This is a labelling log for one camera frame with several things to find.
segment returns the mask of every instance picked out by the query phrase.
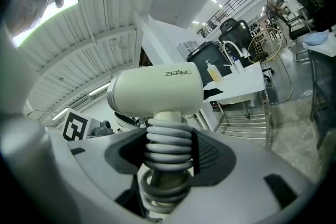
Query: railing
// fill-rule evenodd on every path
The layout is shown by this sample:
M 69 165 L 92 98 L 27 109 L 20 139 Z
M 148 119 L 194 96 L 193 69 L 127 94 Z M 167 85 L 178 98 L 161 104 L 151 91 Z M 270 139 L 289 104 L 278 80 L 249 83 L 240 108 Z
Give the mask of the railing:
M 197 34 L 201 37 L 206 37 L 215 29 L 221 22 L 223 22 L 231 13 L 237 10 L 247 0 L 229 0 L 223 7 L 215 13 L 214 16 L 207 21 L 207 25 L 202 27 Z

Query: fluorescent light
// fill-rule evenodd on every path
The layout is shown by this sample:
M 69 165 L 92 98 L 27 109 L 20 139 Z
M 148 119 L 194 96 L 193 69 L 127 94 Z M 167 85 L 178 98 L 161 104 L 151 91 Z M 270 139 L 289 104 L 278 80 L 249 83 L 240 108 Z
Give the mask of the fluorescent light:
M 58 119 L 59 117 L 61 117 L 65 112 L 67 112 L 69 110 L 69 108 L 65 108 L 63 109 L 61 112 L 59 112 L 56 116 L 53 117 L 53 121 Z
M 110 85 L 110 82 L 104 84 L 103 86 L 100 86 L 99 88 L 96 88 L 95 90 L 93 90 L 92 92 L 90 92 L 89 95 L 94 95 L 94 94 L 96 94 L 97 92 L 100 92 L 100 91 L 106 89 L 109 85 Z
M 72 7 L 78 3 L 78 0 L 64 0 L 64 4 L 62 8 L 57 8 L 56 3 L 52 2 L 48 5 L 46 8 L 46 11 L 44 12 L 42 18 L 40 21 L 32 28 L 27 31 L 24 31 L 17 36 L 13 37 L 12 42 L 16 48 L 18 48 L 23 41 L 32 33 L 35 31 L 36 28 L 38 28 L 40 25 L 42 25 L 44 22 L 46 22 L 48 19 L 52 18 L 56 14 L 62 12 L 63 10 Z

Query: spring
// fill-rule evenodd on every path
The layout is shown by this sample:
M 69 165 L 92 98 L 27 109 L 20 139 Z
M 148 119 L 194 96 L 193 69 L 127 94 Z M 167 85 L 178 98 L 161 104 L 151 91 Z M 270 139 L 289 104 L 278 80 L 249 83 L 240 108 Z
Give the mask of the spring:
M 144 164 L 150 168 L 141 178 L 144 207 L 159 214 L 169 214 L 186 196 L 189 168 L 193 166 L 192 127 L 185 123 L 149 119 L 153 125 L 147 128 L 147 144 Z M 158 188 L 149 185 L 147 179 L 153 175 L 165 176 L 166 180 L 178 179 L 175 186 Z

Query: faucet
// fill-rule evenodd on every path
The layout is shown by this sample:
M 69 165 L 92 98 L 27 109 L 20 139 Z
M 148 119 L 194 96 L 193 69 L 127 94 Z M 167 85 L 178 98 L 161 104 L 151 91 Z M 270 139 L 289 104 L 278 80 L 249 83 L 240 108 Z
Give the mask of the faucet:
M 229 54 L 227 53 L 227 51 L 226 51 L 226 49 L 225 49 L 225 45 L 226 45 L 227 43 L 230 43 L 231 45 L 233 45 L 233 46 L 236 48 L 236 50 L 239 52 L 240 57 L 244 57 L 244 54 L 241 52 L 241 50 L 238 49 L 237 45 L 234 44 L 232 41 L 227 40 L 227 41 L 224 41 L 224 42 L 223 42 L 223 50 L 224 50 L 224 52 L 225 52 L 225 54 L 226 54 L 226 57 L 227 57 L 227 59 L 230 61 L 231 65 L 232 65 L 232 66 L 235 66 L 235 65 L 233 64 L 233 62 L 231 61 L 231 58 L 230 58 Z

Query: wire basket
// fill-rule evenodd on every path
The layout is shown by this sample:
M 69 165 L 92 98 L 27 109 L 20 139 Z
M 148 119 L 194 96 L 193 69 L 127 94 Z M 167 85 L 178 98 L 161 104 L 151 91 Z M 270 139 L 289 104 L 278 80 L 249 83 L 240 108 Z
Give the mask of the wire basket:
M 251 63 L 266 63 L 272 61 L 285 44 L 284 42 L 284 39 L 277 29 L 267 28 L 262 30 L 252 39 L 247 49 L 248 52 L 251 52 L 254 48 L 256 57 L 252 59 L 250 54 L 248 54 L 248 60 Z

